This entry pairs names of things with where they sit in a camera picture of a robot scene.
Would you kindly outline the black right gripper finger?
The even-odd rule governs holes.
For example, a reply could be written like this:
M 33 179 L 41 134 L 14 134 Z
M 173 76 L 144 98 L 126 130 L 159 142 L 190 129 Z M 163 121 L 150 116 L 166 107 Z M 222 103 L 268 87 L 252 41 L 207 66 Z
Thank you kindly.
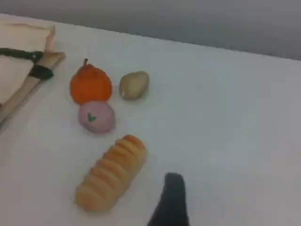
M 160 200 L 147 225 L 190 225 L 187 213 L 185 182 L 181 174 L 169 172 L 165 175 Z

